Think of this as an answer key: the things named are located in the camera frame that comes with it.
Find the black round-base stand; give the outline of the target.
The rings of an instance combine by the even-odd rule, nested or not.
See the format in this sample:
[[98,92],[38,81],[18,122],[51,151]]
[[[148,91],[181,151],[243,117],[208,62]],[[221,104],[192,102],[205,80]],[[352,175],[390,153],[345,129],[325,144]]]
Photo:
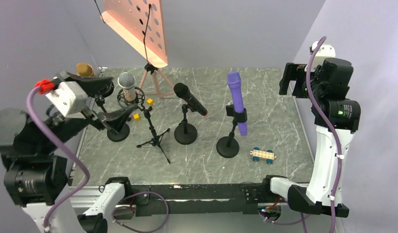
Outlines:
[[175,140],[182,145],[190,145],[194,143],[198,136],[196,127],[187,121],[188,109],[188,105],[182,105],[183,120],[179,123],[174,131]]
[[247,110],[244,108],[242,113],[236,112],[234,105],[226,105],[226,114],[228,117],[233,117],[232,120],[232,130],[228,136],[220,138],[216,144],[216,150],[220,156],[223,158],[233,158],[239,153],[239,143],[234,138],[235,129],[238,123],[246,123],[248,116]]

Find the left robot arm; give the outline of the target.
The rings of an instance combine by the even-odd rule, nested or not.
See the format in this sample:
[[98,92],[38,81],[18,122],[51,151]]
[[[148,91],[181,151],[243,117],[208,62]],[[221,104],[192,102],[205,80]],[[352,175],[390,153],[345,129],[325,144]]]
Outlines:
[[90,173],[66,142],[87,126],[106,130],[113,142],[123,141],[130,133],[126,121],[137,104],[110,113],[87,107],[89,98],[112,84],[110,77],[63,71],[34,86],[26,111],[0,111],[4,186],[42,233],[105,233],[117,203],[128,203],[133,197],[129,179],[113,177],[84,213],[77,215],[70,201],[87,184]]

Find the purple microphone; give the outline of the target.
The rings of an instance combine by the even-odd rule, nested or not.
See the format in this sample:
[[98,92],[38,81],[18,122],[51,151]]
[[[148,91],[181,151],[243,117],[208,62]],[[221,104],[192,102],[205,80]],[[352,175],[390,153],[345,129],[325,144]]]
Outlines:
[[248,135],[247,126],[247,112],[244,107],[243,95],[242,95],[242,79],[237,71],[230,72],[227,75],[227,85],[231,91],[232,102],[234,107],[234,119],[237,122],[237,126],[241,136]]

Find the black microphone orange tip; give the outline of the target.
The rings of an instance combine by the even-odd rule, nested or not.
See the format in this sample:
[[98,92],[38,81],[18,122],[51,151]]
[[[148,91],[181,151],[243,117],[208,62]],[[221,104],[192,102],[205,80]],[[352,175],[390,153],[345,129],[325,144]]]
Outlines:
[[183,83],[176,83],[173,90],[177,97],[184,100],[192,112],[198,112],[202,116],[207,116],[208,110],[202,103],[190,92],[187,85]]

